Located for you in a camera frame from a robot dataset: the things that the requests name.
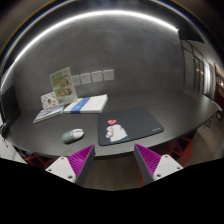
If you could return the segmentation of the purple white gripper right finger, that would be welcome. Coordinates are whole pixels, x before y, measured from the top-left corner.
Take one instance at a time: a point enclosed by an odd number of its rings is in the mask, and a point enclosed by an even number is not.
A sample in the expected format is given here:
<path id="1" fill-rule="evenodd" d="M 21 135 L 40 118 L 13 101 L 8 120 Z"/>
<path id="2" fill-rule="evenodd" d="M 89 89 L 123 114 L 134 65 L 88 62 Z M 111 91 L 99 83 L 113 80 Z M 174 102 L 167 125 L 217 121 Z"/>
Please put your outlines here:
<path id="1" fill-rule="evenodd" d="M 142 177 L 142 186 L 148 185 L 182 169 L 182 166 L 170 155 L 159 155 L 139 144 L 134 145 L 134 156 Z"/>

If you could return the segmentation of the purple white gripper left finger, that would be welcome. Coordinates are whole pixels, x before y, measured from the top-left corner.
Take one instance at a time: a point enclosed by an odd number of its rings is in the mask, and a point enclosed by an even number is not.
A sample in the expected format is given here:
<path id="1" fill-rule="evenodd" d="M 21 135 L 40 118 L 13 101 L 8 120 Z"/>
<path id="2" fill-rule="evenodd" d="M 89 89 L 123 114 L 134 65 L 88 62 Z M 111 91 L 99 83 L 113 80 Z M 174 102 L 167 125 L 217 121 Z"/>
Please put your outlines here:
<path id="1" fill-rule="evenodd" d="M 69 157 L 59 157 L 46 168 L 46 171 L 78 186 L 84 186 L 94 157 L 95 146 L 90 145 Z"/>

